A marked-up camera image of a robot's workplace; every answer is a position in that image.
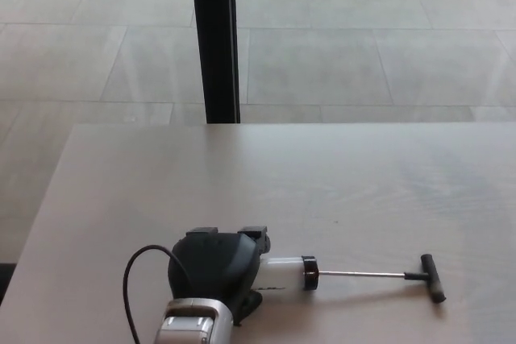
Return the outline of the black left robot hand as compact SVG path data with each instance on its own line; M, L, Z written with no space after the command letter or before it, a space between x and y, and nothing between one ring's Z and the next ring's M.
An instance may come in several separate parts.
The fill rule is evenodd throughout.
M225 304L234 325L253 313L263 297L252 289L260 257L270 251L266 226L248 226L235 233L216 227L188 231L172 249L168 279L173 297L204 298Z

